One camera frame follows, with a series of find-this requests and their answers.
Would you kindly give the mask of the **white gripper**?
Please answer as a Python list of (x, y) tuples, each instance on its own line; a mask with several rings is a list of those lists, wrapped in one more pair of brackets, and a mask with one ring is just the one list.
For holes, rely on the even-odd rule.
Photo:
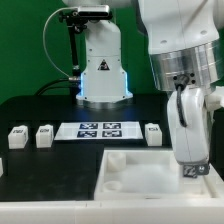
[(167, 104), (167, 116), (172, 149), (179, 164), (198, 165), (198, 175), (208, 175), (210, 131), (212, 119), (205, 106), (202, 88), (186, 88), (181, 94), (183, 114), (187, 126), (180, 124), (177, 110), (177, 92), (173, 92)]

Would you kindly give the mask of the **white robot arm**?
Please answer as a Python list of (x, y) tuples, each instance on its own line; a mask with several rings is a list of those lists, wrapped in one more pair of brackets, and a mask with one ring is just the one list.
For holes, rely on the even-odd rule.
[(148, 35), (156, 87), (170, 94), (167, 117), (176, 161), (199, 175), (209, 173), (214, 111), (224, 107), (224, 76), (218, 30), (224, 0), (62, 0), (69, 7), (132, 6)]

